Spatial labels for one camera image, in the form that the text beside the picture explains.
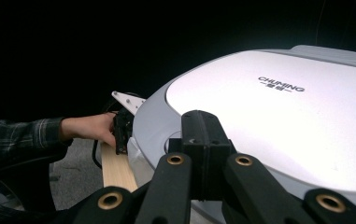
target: human hand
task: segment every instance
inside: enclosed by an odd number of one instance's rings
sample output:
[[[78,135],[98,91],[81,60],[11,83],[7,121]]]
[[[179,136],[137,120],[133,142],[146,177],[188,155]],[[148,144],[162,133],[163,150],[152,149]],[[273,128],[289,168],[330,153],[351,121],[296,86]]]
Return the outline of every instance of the human hand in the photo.
[[[63,119],[60,128],[61,141],[73,138],[93,139],[116,147],[113,131],[114,113],[105,113],[81,118]]]

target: person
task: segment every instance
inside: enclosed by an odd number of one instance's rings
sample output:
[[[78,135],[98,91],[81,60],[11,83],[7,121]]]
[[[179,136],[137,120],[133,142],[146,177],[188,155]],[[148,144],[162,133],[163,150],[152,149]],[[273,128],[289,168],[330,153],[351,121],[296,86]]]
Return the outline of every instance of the person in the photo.
[[[0,161],[24,156],[34,150],[53,150],[71,146],[75,138],[105,142],[112,147],[115,113],[106,112],[79,118],[39,119],[14,122],[0,119]],[[18,211],[0,205],[0,223],[49,223],[55,214]]]

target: plaid sleeve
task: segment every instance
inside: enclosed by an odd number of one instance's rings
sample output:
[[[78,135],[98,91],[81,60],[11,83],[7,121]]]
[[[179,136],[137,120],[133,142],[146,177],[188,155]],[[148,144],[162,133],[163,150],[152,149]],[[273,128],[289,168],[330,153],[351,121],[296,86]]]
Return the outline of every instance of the plaid sleeve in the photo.
[[[69,147],[73,140],[59,140],[62,119],[39,119],[32,122],[0,120],[0,160],[28,151]]]

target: dark wall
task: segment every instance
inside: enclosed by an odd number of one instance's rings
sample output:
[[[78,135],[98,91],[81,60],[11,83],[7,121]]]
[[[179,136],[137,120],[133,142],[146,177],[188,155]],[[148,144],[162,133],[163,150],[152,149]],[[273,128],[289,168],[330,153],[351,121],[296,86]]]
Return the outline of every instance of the dark wall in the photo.
[[[295,45],[356,51],[356,1],[0,1],[0,119],[98,113],[201,63]]]

